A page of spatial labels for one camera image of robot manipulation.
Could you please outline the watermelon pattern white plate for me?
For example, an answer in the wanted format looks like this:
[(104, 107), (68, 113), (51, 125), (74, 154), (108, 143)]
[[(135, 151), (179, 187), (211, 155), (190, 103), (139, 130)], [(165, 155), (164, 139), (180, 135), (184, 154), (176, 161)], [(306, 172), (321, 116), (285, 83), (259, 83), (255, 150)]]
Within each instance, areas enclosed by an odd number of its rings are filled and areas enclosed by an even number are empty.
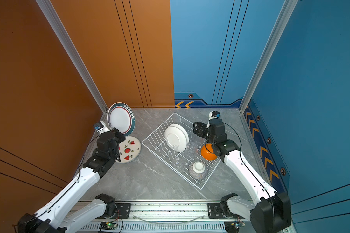
[(119, 157), (117, 163), (127, 164), (135, 160), (141, 153), (141, 142), (133, 136), (127, 136), (125, 141), (119, 144)]

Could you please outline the green rimmed white plate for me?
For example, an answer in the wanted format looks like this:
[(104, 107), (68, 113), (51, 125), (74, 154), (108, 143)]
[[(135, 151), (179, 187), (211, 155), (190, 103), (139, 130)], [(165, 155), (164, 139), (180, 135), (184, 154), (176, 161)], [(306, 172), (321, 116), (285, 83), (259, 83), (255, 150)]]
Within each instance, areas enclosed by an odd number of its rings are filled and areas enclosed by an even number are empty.
[(107, 120), (110, 129), (115, 128), (124, 136), (130, 136), (136, 126), (136, 118), (132, 108), (122, 102), (114, 103), (109, 108)]

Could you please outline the white wire dish rack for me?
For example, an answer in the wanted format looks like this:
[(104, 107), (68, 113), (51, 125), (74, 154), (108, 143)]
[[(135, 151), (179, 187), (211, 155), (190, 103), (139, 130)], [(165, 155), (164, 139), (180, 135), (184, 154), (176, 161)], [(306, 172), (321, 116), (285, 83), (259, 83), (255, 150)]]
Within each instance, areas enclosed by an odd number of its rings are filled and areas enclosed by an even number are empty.
[[(182, 152), (176, 152), (167, 145), (164, 138), (165, 130), (174, 123), (181, 125), (186, 130), (189, 136), (189, 142), (194, 142), (197, 144), (197, 153), (189, 154), (186, 152), (186, 149)], [(201, 156), (200, 150), (205, 145), (205, 142), (205, 139), (200, 138), (193, 133), (193, 123), (191, 121), (187, 120), (177, 113), (173, 113), (145, 140), (143, 140), (142, 144), (185, 181), (187, 181), (192, 186), (197, 187), (198, 189), (202, 189), (220, 163), (219, 158), (214, 161), (208, 161)], [(171, 162), (177, 157), (182, 157), (184, 159), (185, 164), (182, 171), (177, 171), (171, 166)], [(204, 163), (207, 171), (207, 175), (204, 179), (195, 180), (189, 175), (189, 166), (195, 161), (201, 161)]]

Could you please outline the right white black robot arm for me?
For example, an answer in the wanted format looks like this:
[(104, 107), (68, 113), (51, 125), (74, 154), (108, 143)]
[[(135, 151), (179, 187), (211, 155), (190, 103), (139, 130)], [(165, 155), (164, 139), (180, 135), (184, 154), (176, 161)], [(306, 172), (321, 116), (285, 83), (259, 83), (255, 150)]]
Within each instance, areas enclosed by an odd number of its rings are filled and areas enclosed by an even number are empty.
[(277, 233), (291, 226), (290, 198), (278, 193), (250, 165), (241, 147), (228, 139), (222, 119), (210, 119), (208, 124), (195, 122), (193, 133), (211, 144), (214, 154), (235, 173), (252, 199), (228, 196), (225, 205), (229, 213), (248, 219), (258, 233)]

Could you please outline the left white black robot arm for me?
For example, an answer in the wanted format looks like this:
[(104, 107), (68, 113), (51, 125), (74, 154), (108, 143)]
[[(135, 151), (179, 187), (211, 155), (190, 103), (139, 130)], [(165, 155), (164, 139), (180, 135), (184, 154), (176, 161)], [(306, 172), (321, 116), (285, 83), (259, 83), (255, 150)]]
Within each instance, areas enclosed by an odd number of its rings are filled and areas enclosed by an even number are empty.
[(97, 217), (117, 213), (115, 199), (106, 194), (95, 197), (87, 206), (70, 214), (81, 197), (120, 160), (119, 144), (125, 136), (117, 129), (99, 134), (97, 148), (73, 180), (51, 201), (36, 211), (25, 214), (17, 223), (18, 233), (76, 233)]

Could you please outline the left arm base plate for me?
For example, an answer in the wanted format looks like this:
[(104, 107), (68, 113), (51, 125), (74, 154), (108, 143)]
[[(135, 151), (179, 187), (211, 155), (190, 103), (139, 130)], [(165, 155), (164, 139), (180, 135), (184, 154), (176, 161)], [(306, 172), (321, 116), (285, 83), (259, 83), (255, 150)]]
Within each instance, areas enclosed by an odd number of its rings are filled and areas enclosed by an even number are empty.
[(96, 219), (128, 219), (130, 215), (130, 203), (114, 203), (108, 204), (102, 216)]

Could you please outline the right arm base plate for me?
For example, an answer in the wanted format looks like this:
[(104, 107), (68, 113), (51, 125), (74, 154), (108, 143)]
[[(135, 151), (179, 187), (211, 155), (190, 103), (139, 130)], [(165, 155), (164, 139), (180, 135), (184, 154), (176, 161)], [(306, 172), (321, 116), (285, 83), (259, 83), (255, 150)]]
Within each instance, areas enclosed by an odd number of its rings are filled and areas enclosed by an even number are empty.
[(243, 218), (237, 214), (233, 214), (223, 202), (220, 203), (208, 203), (208, 216), (210, 219), (219, 219), (219, 218), (234, 218), (240, 219)]

